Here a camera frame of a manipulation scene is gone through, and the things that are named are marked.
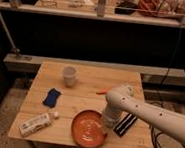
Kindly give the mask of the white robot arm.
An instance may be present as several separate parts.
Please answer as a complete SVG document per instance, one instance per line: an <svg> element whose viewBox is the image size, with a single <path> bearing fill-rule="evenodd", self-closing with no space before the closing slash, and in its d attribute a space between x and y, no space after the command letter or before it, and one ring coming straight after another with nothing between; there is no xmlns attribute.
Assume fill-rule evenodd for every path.
<svg viewBox="0 0 185 148"><path fill-rule="evenodd" d="M137 100L131 90L129 85L123 84L107 91L101 125L112 129L126 111L185 144L185 115Z"/></svg>

